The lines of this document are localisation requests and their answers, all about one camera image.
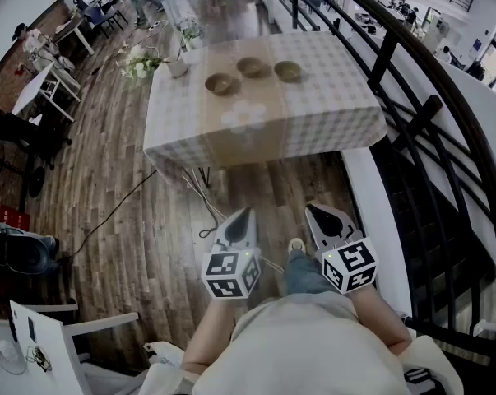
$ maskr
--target person's arm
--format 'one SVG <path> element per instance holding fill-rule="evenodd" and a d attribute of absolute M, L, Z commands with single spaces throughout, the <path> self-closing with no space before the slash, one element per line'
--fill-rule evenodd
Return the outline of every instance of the person's arm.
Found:
<path fill-rule="evenodd" d="M 412 343 L 406 326 L 373 286 L 352 291 L 350 299 L 361 324 L 375 333 L 392 354 L 400 355 Z"/>
<path fill-rule="evenodd" d="M 182 369 L 202 374 L 229 345 L 234 321 L 234 300 L 213 300 L 183 355 Z"/>

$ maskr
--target sneaker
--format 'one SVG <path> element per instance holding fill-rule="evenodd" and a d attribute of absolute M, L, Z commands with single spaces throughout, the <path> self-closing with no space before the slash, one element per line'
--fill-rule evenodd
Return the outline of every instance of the sneaker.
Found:
<path fill-rule="evenodd" d="M 306 244 L 304 244 L 304 242 L 298 237 L 291 239 L 288 243 L 288 255 L 290 255 L 291 251 L 295 249 L 302 250 L 306 253 Z"/>

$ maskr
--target white flower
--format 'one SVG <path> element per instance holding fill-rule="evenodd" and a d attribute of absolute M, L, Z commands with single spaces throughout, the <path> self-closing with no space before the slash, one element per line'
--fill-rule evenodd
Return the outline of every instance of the white flower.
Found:
<path fill-rule="evenodd" d="M 131 48 L 131 52 L 129 53 L 132 58 L 139 58 L 143 57 L 145 55 L 145 50 L 140 47 L 140 45 L 135 45 L 134 47 Z"/>
<path fill-rule="evenodd" d="M 231 111 L 222 114 L 222 123 L 232 133 L 243 133 L 246 128 L 263 128 L 266 122 L 267 107 L 263 104 L 249 104 L 240 100 L 233 104 Z"/>

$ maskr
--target white chair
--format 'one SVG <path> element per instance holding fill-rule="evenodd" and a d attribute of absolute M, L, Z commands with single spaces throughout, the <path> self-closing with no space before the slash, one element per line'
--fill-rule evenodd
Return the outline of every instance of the white chair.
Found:
<path fill-rule="evenodd" d="M 90 322 L 63 325 L 62 322 L 43 316 L 33 309 L 55 312 L 74 310 L 73 307 L 68 307 L 68 305 L 23 306 L 14 301 L 10 302 L 10 307 L 21 351 L 25 356 L 29 356 L 36 346 L 39 347 L 52 367 L 45 373 L 36 363 L 29 362 L 27 371 L 33 379 L 37 379 L 41 393 L 59 393 L 60 395 L 95 395 L 98 392 L 90 387 L 80 364 L 81 361 L 88 359 L 88 355 L 76 353 L 72 337 L 138 320 L 137 313 L 129 313 Z M 146 371 L 135 378 L 128 378 L 124 382 L 125 386 L 116 393 L 118 395 L 131 393 L 141 386 L 145 377 Z"/>

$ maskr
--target chair leg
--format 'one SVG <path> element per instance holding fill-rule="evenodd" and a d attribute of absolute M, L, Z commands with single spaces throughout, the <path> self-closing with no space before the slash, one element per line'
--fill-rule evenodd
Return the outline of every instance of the chair leg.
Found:
<path fill-rule="evenodd" d="M 115 18 L 115 17 L 113 17 L 113 21 L 115 21 L 115 22 L 116 22 L 116 25 L 118 25 L 118 26 L 119 26 L 119 29 L 120 29 L 120 30 L 123 30 L 122 26 L 118 23 L 118 21 L 116 21 L 116 18 Z"/>
<path fill-rule="evenodd" d="M 122 15 L 120 11 L 118 11 L 118 14 L 122 17 L 122 19 L 125 21 L 125 23 L 128 25 L 129 22 L 127 22 L 127 19 L 125 19 L 125 16 Z"/>

